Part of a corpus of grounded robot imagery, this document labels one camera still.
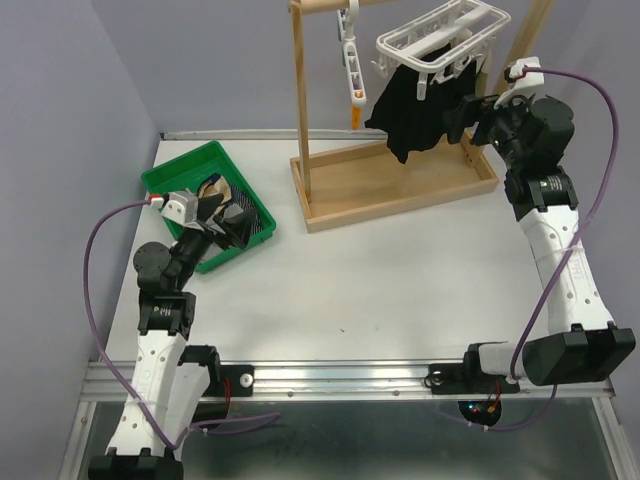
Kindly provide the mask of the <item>blue striped underwear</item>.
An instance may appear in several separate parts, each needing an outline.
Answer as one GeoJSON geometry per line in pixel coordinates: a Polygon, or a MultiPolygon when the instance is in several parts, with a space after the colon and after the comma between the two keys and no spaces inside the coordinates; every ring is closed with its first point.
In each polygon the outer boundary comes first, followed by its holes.
{"type": "MultiPolygon", "coordinates": [[[[215,174],[211,175],[207,179],[214,180],[214,179],[219,178],[219,177],[223,177],[231,185],[232,192],[233,192],[233,201],[231,203],[229,203],[229,204],[232,204],[232,203],[238,204],[239,206],[241,206],[244,209],[244,211],[247,211],[247,210],[250,210],[250,209],[254,209],[255,210],[255,222],[253,224],[252,231],[251,231],[252,235],[256,235],[259,232],[261,232],[263,230],[262,222],[261,222],[260,216],[258,214],[257,206],[256,206],[255,202],[252,200],[252,198],[247,193],[245,193],[240,187],[238,187],[235,184],[229,182],[224,176],[222,176],[222,175],[220,175],[218,173],[215,173],[215,174]]],[[[223,205],[222,204],[217,209],[215,214],[220,216],[220,214],[224,211],[224,209],[226,208],[227,205],[223,205]]]]}

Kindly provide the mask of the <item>beige underwear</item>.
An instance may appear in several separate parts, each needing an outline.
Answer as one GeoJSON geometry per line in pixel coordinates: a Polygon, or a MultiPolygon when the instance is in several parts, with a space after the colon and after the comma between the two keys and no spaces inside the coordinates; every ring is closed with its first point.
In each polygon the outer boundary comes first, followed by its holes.
{"type": "Polygon", "coordinates": [[[221,203],[223,205],[227,205],[233,201],[231,185],[223,177],[219,177],[214,180],[205,180],[201,183],[197,192],[199,200],[207,199],[219,194],[222,195],[221,203]]]}

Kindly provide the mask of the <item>black underwear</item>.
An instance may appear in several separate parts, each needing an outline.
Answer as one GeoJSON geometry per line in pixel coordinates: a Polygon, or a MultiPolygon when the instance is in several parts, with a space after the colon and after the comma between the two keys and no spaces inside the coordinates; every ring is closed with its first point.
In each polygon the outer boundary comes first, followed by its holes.
{"type": "Polygon", "coordinates": [[[475,93],[477,62],[472,61],[456,78],[432,81],[423,100],[417,98],[419,73],[399,65],[373,107],[365,126],[387,133],[387,148],[404,164],[412,151],[434,148],[446,133],[445,113],[461,99],[475,93]]]}

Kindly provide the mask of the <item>wooden clothes rack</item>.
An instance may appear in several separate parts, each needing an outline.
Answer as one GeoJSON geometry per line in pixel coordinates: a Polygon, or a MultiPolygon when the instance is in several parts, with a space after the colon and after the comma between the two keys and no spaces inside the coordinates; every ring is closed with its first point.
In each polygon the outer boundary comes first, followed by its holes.
{"type": "Polygon", "coordinates": [[[456,146],[440,141],[433,149],[412,155],[408,166],[393,162],[391,150],[382,141],[310,153],[303,18],[359,6],[355,1],[292,1],[288,5],[299,146],[290,168],[310,233],[488,194],[499,182],[482,148],[472,146],[468,133],[456,146]]]}

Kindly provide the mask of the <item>grey underwear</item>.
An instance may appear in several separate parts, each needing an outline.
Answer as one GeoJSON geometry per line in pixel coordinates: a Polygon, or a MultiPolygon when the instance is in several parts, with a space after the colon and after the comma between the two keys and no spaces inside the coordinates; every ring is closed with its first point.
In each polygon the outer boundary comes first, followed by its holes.
{"type": "Polygon", "coordinates": [[[224,211],[220,214],[220,216],[224,219],[224,220],[230,220],[238,215],[241,215],[244,213],[244,209],[239,206],[238,204],[232,203],[226,206],[226,208],[224,209],[224,211]]]}

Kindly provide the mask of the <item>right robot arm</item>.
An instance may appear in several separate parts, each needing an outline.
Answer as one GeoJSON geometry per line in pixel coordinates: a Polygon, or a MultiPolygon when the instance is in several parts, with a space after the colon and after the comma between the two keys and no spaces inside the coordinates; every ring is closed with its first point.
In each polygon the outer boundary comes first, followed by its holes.
{"type": "Polygon", "coordinates": [[[574,135],[573,112],[552,97],[464,97],[446,113],[447,140],[473,127],[474,145],[491,145],[507,167],[504,190],[526,236],[543,286],[536,312],[548,333],[537,339],[472,344],[460,366],[463,384],[482,390],[496,376],[537,386],[600,382],[633,352],[636,338],[616,325],[599,296],[581,241],[578,198],[560,165],[574,135]]]}

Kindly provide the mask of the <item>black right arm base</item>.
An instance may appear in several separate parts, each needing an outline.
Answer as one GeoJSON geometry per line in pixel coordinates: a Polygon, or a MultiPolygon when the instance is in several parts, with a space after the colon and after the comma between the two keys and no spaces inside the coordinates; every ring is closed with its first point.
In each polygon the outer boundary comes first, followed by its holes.
{"type": "Polygon", "coordinates": [[[518,383],[510,384],[505,375],[488,374],[481,369],[479,348],[471,344],[460,362],[431,363],[423,384],[434,395],[516,394],[518,383]]]}

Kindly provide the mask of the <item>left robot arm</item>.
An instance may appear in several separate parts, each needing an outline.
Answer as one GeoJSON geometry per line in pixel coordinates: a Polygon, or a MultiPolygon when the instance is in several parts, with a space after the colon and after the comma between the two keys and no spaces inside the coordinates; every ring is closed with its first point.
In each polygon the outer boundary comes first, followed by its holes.
{"type": "Polygon", "coordinates": [[[151,194],[143,205],[182,228],[171,245],[147,242],[135,252],[137,353],[124,376],[102,357],[127,398],[106,451],[88,466],[91,479],[181,479],[184,441],[203,394],[215,392],[223,371],[217,349],[189,342],[196,297],[185,286],[212,245],[247,246],[253,209],[223,214],[225,197],[200,197],[188,190],[151,194]]]}

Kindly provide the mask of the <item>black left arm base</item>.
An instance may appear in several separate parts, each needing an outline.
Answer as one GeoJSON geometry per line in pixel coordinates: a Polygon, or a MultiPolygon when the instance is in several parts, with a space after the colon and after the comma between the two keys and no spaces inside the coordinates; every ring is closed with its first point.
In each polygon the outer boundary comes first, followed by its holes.
{"type": "Polygon", "coordinates": [[[207,371],[204,398],[247,398],[253,395],[255,367],[246,363],[223,363],[215,346],[188,345],[178,365],[195,364],[207,371]]]}

